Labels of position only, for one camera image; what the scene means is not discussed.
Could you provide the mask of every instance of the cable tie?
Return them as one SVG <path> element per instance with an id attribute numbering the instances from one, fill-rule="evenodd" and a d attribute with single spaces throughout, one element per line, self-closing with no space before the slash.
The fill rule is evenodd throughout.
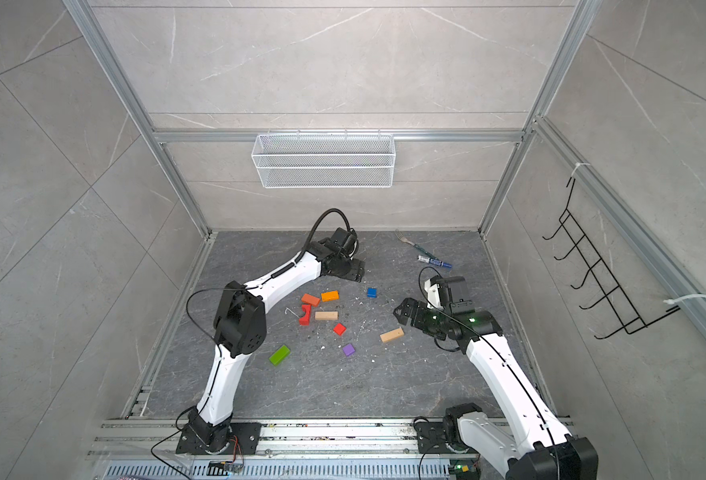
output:
<path id="1" fill-rule="evenodd" d="M 582 163 L 579 163 L 579 162 L 575 163 L 575 164 L 574 164 L 574 170 L 572 170 L 572 175 L 571 175 L 571 176 L 574 177 L 574 174 L 577 172 L 577 169 L 580 168 L 580 167 L 583 166 L 583 165 L 590 165 L 590 164 L 582 164 Z"/>
<path id="2" fill-rule="evenodd" d="M 704 293 L 690 293 L 688 295 L 680 296 L 679 298 L 670 298 L 667 300 L 663 300 L 663 302 L 667 303 L 668 305 L 674 305 L 675 303 L 683 302 L 684 300 L 689 300 L 691 298 L 706 298 L 706 295 Z"/>

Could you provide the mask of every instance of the blue marker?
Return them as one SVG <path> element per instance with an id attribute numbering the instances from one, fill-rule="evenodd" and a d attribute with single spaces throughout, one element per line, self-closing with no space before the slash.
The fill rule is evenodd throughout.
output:
<path id="1" fill-rule="evenodd" d="M 417 255 L 417 260 L 419 260 L 420 262 L 425 262 L 425 264 L 445 266 L 446 268 L 451 268 L 451 264 L 447 264 L 446 262 L 442 262 L 440 260 L 433 260 L 432 258 L 428 258 L 422 255 Z"/>

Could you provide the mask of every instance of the red block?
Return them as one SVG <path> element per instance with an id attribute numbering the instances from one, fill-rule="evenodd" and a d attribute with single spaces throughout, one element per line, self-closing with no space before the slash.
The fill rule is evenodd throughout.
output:
<path id="1" fill-rule="evenodd" d="M 305 315 L 300 318 L 300 325 L 310 325 L 310 308 L 310 305 L 308 305 L 307 303 L 302 305 L 302 311 L 305 312 Z"/>
<path id="2" fill-rule="evenodd" d="M 302 296 L 302 302 L 310 303 L 313 306 L 319 306 L 319 304 L 321 303 L 321 299 L 317 296 L 309 295 L 308 293 L 306 293 Z"/>

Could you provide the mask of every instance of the gray tile wall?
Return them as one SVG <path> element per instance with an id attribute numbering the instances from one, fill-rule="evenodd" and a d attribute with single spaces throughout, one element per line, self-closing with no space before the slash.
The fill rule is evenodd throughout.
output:
<path id="1" fill-rule="evenodd" d="M 555 407 L 598 449 L 601 478 L 705 478 L 706 341 L 683 312 L 633 335 L 595 338 L 618 328 L 616 317 L 606 301 L 578 308 L 600 298 L 595 280 L 574 290 L 584 263 L 576 251 L 554 260 L 571 247 L 563 232 L 542 238 L 559 225 L 568 178 L 537 140 L 488 240 Z M 668 294 L 579 186 L 570 210 L 644 319 L 663 314 Z M 576 235 L 575 225 L 566 227 Z M 598 278 L 613 286 L 606 271 Z M 632 318 L 629 305 L 612 298 Z"/>
<path id="2" fill-rule="evenodd" d="M 200 245 L 138 137 L 59 1 L 0 2 L 0 478 L 89 470 Z"/>
<path id="3" fill-rule="evenodd" d="M 604 2 L 549 117 L 706 289 L 706 1 Z"/>
<path id="4" fill-rule="evenodd" d="M 499 142 L 403 142 L 393 187 L 266 189 L 252 144 L 169 147 L 216 230 L 303 230 L 329 206 L 357 229 L 475 230 L 513 150 Z"/>
<path id="5" fill-rule="evenodd" d="M 157 128 L 521 128 L 572 14 L 556 0 L 95 0 Z M 390 189 L 266 190 L 246 144 L 174 144 L 215 229 L 475 229 L 512 146 L 399 144 Z"/>

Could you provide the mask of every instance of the vent grille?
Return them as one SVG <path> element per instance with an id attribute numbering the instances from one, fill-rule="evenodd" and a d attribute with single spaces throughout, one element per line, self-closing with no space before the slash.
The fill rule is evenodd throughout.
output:
<path id="1" fill-rule="evenodd" d="M 239 480 L 321 480 L 339 478 L 393 478 L 411 480 L 418 478 L 418 459 L 346 459 L 346 460 L 247 460 L 239 473 L 208 475 L 209 461 L 195 460 L 188 475 L 196 480 L 238 478 Z M 421 477 L 425 480 L 448 480 L 449 460 L 425 458 Z M 115 460 L 110 463 L 104 480 L 141 478 L 143 480 L 178 480 L 183 475 L 155 460 Z"/>

